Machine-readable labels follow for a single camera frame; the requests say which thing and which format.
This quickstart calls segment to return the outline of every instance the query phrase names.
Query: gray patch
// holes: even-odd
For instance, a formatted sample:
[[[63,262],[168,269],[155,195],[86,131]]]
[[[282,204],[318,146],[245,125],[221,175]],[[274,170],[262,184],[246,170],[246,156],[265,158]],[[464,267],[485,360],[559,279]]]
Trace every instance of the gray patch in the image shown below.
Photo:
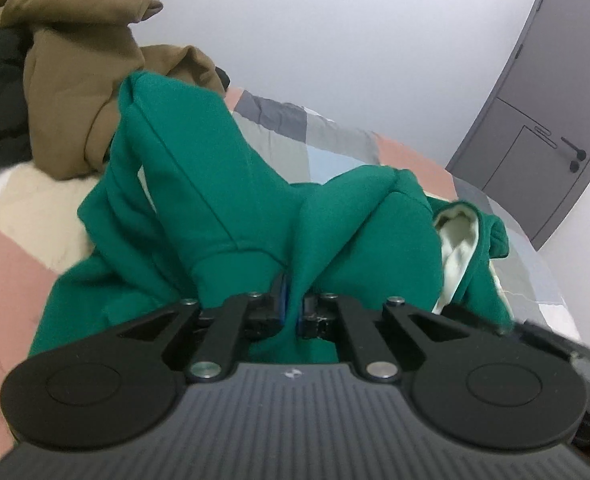
[[[517,223],[517,220],[511,216],[506,209],[499,205],[495,200],[489,198],[488,203],[491,205],[492,213],[502,219],[507,229],[511,229],[519,233],[528,240],[528,236],[524,233],[522,226]]]
[[[313,148],[350,156],[366,164],[379,164],[379,151],[373,133],[344,128],[319,115],[307,114],[306,143]]]
[[[494,214],[491,209],[488,196],[483,191],[480,191],[477,187],[472,186],[468,182],[453,176],[453,184],[455,185],[455,192],[460,200],[466,200],[478,208],[480,211],[489,215]]]
[[[267,130],[236,111],[233,119],[249,146],[286,182],[310,182],[309,153],[305,144]]]
[[[541,326],[548,326],[540,311],[540,306],[536,301],[530,300],[521,294],[514,294],[508,290],[505,290],[504,293],[516,321],[523,322],[528,320]]]
[[[522,296],[525,299],[537,303],[533,285],[531,285],[531,275],[528,268],[520,258],[520,253],[511,243],[508,256],[493,260],[493,267],[498,275],[502,290],[511,294]]]
[[[281,136],[306,142],[306,111],[290,104],[257,97],[244,91],[235,111],[253,123]]]
[[[511,251],[521,261],[528,272],[534,299],[537,303],[566,304],[558,282],[550,272],[544,259],[537,254],[526,235],[506,230],[511,243]]]

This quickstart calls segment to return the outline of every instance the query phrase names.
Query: green hoodie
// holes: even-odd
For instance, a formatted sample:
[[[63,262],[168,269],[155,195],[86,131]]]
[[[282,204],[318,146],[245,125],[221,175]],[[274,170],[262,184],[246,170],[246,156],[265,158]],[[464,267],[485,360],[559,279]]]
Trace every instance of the green hoodie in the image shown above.
[[[413,173],[386,166],[323,186],[288,184],[248,146],[217,94],[171,78],[134,73],[119,105],[110,163],[78,212],[95,250],[55,283],[31,354],[179,298],[210,308],[268,291],[282,271],[291,276],[285,325],[251,347],[256,361],[337,361],[331,343],[296,338],[309,290],[348,294],[368,308],[402,296],[433,310],[452,298],[511,323],[488,267],[489,257],[508,254],[498,218],[465,203],[466,214],[453,214],[454,205],[424,195]],[[445,211],[458,219],[440,220]],[[451,264],[462,258],[445,252],[444,233],[456,248],[450,231],[466,236],[441,224],[476,238],[464,244],[466,268],[446,295],[447,256],[457,257]]]

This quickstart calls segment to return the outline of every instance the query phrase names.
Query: bed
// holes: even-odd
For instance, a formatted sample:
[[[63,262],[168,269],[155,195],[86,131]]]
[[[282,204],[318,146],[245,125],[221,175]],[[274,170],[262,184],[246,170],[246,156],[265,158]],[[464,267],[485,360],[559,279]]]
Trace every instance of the bed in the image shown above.
[[[408,168],[425,193],[467,200],[498,215],[510,254],[493,266],[514,317],[579,337],[546,264],[511,215],[480,190],[404,144],[341,126],[307,108],[239,88],[229,89],[225,101],[250,146],[288,182],[324,183],[362,164]],[[76,209],[97,180],[55,182],[31,163],[0,172],[0,386],[26,357],[54,281],[92,250]],[[0,455],[12,444],[0,411]]]

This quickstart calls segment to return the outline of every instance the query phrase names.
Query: gray ribbed base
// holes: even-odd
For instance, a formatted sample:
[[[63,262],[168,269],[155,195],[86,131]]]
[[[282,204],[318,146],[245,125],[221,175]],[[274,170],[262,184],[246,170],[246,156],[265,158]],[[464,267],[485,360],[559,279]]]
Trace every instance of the gray ribbed base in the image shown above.
[[[20,444],[0,480],[590,480],[566,446],[493,454],[424,423],[393,386],[339,365],[239,365],[190,387],[168,420],[123,446],[66,454]]]

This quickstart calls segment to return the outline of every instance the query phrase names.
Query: round black pad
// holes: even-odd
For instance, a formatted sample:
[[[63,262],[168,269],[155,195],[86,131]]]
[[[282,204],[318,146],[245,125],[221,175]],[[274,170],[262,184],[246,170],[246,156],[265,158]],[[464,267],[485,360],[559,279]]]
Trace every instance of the round black pad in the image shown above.
[[[476,368],[466,385],[478,400],[507,408],[531,402],[542,390],[537,375],[527,368],[501,363]]]
[[[48,380],[50,396],[70,406],[90,406],[120,389],[120,375],[105,365],[82,363],[56,372]]]
[[[6,377],[0,403],[19,439],[89,450],[121,444],[158,424],[179,389],[149,344],[96,336],[20,364]]]
[[[562,359],[480,333],[430,346],[411,396],[427,421],[493,450],[568,442],[584,414],[584,381]]]

